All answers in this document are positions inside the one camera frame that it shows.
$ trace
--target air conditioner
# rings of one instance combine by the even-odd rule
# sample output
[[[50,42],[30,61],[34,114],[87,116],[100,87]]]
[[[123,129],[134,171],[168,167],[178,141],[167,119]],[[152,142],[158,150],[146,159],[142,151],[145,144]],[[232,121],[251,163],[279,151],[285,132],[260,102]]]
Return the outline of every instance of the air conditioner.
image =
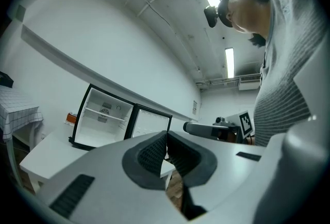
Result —
[[[239,77],[239,90],[258,89],[260,86],[260,74],[247,74]]]

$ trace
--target pipe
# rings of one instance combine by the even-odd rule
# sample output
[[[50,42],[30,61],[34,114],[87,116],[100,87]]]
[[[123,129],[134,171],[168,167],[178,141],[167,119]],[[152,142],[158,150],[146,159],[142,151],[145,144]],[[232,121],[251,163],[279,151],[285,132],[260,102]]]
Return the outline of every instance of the pipe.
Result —
[[[150,4],[155,1],[155,0],[150,0],[150,2],[148,2],[147,4],[145,4],[145,6],[142,8],[142,10],[136,15],[136,17],[138,18],[146,9],[148,6],[150,6]]]
[[[146,6],[150,6],[150,3],[153,2],[154,0],[151,0],[150,2],[148,2],[147,0],[144,0],[147,2]],[[182,47],[185,49],[186,53],[189,56],[189,59],[193,62],[193,64],[195,65],[196,71],[198,73],[201,74],[203,80],[205,80],[205,76],[203,74],[203,72],[201,71],[201,68],[196,64],[196,62],[193,60],[193,58],[190,55],[190,52],[187,50],[186,46],[184,45],[184,43],[182,42],[182,39],[178,36],[178,34],[175,32],[175,30],[172,28],[172,26],[167,22],[167,24],[169,25],[171,31],[173,32],[173,34],[175,35],[175,37],[178,39],[178,41],[180,42],[180,44],[182,45]]]

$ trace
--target refrigerator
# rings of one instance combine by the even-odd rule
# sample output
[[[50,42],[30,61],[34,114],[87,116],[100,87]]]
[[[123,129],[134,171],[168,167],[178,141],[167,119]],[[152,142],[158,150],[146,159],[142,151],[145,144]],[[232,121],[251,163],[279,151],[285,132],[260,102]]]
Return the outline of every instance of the refrigerator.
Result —
[[[69,142],[85,150],[141,135],[168,131],[172,115],[142,106],[95,85],[82,99]]]

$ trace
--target fridge shelf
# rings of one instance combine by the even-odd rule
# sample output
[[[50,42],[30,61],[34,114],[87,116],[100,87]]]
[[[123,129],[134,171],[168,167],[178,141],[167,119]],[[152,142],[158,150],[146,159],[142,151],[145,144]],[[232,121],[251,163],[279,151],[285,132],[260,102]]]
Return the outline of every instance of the fridge shelf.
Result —
[[[121,120],[121,121],[126,122],[126,120],[124,120],[124,119],[116,118],[116,117],[113,117],[113,116],[107,115],[107,114],[105,114],[105,113],[102,113],[102,112],[96,111],[96,110],[91,109],[91,108],[88,108],[88,107],[85,107],[85,109],[88,110],[88,111],[92,111],[92,112],[94,112],[94,113],[98,113],[98,114],[100,114],[100,115],[102,115],[102,116],[106,116],[106,117],[108,117],[108,118],[117,119],[117,120]]]

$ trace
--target white wall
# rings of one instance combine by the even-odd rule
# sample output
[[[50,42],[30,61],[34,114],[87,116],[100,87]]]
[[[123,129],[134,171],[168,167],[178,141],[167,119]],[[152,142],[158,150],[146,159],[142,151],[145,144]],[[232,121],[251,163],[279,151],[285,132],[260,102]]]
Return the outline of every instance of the white wall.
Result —
[[[23,40],[23,24],[12,21],[0,42],[0,71],[40,105],[44,121],[38,140],[68,112],[78,112],[89,83],[173,114],[172,130],[198,119],[192,114],[193,101],[201,101],[194,82],[162,41],[114,0],[29,0],[25,7],[27,28],[95,73],[81,73],[44,46]]]
[[[253,119],[258,92],[259,89],[239,91],[238,88],[203,92],[199,123],[212,125],[216,117],[227,117],[246,110]]]
[[[167,46],[116,0],[54,0],[25,23],[82,65],[192,119],[200,92]]]
[[[13,87],[30,95],[40,106],[47,135],[64,122],[69,112],[77,113],[88,83],[58,67],[21,39],[22,23],[11,22],[0,42],[0,71],[13,80]]]

